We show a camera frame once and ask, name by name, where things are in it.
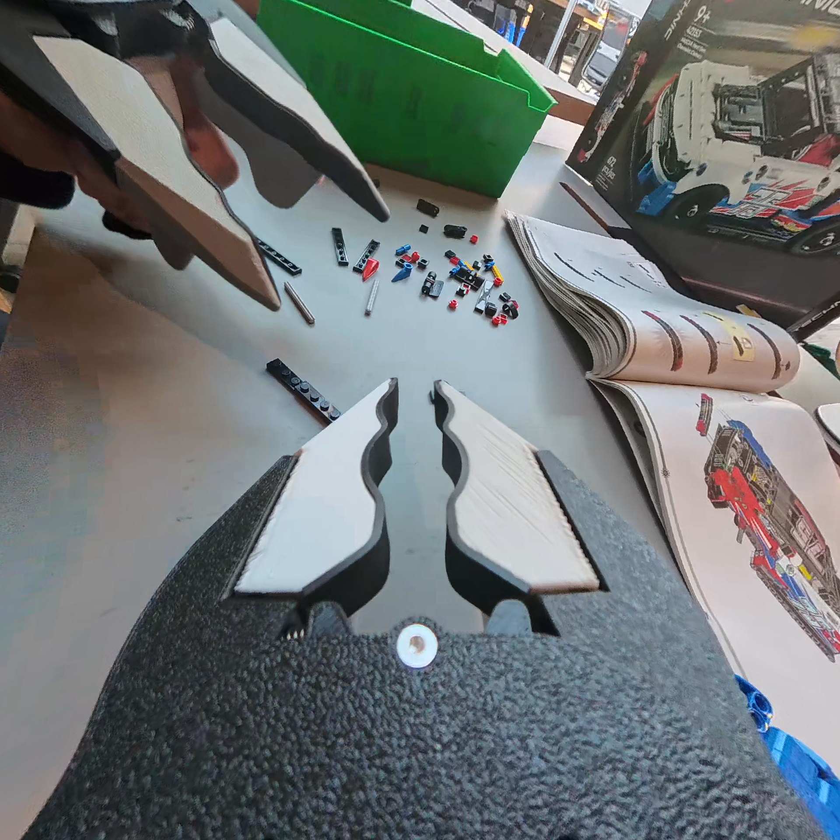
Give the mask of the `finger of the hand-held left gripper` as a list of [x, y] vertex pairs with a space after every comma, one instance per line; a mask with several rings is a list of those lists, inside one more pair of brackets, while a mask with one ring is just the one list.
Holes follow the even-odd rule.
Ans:
[[280, 297], [250, 230], [187, 153], [181, 129], [131, 66], [74, 38], [35, 36], [51, 68], [119, 153], [118, 184], [139, 205], [165, 262], [193, 257], [267, 309]]
[[196, 62], [201, 110], [245, 152], [255, 187], [270, 204], [293, 207], [325, 175], [375, 219], [389, 219], [362, 163], [254, 24], [204, 16]]

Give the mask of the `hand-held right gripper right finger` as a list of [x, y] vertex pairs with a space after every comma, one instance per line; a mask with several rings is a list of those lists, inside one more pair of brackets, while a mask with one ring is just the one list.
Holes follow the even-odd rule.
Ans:
[[445, 568], [456, 593], [488, 617], [504, 602], [528, 630], [558, 636], [545, 596], [596, 592], [587, 556], [538, 450], [444, 380], [434, 384], [442, 464], [454, 487], [446, 506]]

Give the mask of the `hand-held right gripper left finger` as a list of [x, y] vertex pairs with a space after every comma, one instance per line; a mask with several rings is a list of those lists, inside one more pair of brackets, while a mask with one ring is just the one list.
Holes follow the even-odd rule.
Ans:
[[393, 377], [301, 446], [233, 576], [234, 602], [335, 602], [347, 616], [383, 588], [390, 543], [380, 484], [392, 465]]

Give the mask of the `person's left forearm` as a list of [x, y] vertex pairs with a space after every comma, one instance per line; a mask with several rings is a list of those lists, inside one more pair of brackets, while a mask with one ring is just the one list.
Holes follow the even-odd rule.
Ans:
[[1, 199], [40, 209], [61, 209], [72, 200], [75, 179], [61, 171], [29, 167], [1, 152]]

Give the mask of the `person's left hand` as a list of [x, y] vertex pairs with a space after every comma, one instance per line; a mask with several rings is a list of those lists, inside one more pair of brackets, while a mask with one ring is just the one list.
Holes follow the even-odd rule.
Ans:
[[[203, 112], [193, 87], [194, 65], [187, 56], [138, 57], [130, 64], [146, 79], [174, 120], [180, 123], [194, 162], [219, 187], [238, 178], [238, 164], [223, 135]], [[51, 128], [1, 93], [1, 151], [23, 164], [71, 175], [104, 210], [106, 229], [134, 239], [151, 237], [149, 222], [131, 197], [100, 169], [74, 137]]]

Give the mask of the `green plastic bin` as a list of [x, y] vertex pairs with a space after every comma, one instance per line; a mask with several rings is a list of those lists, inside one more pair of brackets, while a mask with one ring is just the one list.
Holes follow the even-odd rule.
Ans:
[[264, 1], [257, 23], [363, 163], [499, 198], [555, 100], [507, 52], [390, 1]]

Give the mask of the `long black brick beam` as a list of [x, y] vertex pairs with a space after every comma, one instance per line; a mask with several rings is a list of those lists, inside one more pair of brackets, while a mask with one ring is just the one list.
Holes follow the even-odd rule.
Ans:
[[302, 269], [290, 260], [288, 257], [282, 255], [279, 251], [277, 251], [272, 246], [268, 245], [262, 239], [256, 238], [255, 244], [257, 245], [261, 254], [268, 258], [270, 262], [272, 262], [275, 266], [278, 266], [283, 271], [285, 271], [291, 277], [299, 277]]

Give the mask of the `pile of small brick pieces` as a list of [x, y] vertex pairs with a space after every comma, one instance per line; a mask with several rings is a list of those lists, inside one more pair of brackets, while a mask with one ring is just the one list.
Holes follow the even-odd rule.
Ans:
[[[522, 315], [522, 306], [505, 288], [504, 278], [492, 255], [483, 255], [467, 260], [455, 248], [446, 248], [439, 256], [429, 250], [420, 250], [409, 244], [397, 247], [393, 263], [394, 286], [413, 283], [416, 297], [421, 302], [438, 301], [442, 309], [450, 313], [472, 312], [487, 320], [494, 329], [517, 321]], [[427, 273], [433, 270], [437, 278], [444, 280], [444, 288], [438, 299], [421, 296], [421, 287]], [[458, 301], [456, 310], [447, 309], [451, 299]]]

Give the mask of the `open instruction booklet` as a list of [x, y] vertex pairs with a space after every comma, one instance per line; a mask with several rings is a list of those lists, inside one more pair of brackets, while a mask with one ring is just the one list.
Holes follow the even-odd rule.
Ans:
[[672, 553], [732, 669], [838, 769], [838, 469], [773, 395], [782, 328], [679, 294], [630, 244], [505, 212], [532, 277], [587, 343]]

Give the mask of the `toy brick car model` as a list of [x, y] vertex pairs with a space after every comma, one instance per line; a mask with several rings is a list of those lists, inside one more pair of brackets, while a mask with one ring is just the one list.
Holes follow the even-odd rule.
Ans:
[[824, 834], [839, 838], [839, 779], [831, 766], [804, 743], [772, 725], [769, 699], [756, 686], [734, 676], [747, 702], [749, 714], [771, 758], [798, 794]]

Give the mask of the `toy car set box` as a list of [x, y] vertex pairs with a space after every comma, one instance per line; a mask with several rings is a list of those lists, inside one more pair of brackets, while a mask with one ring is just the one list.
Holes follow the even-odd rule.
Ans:
[[567, 160], [702, 300], [838, 318], [839, 2], [651, 2]]

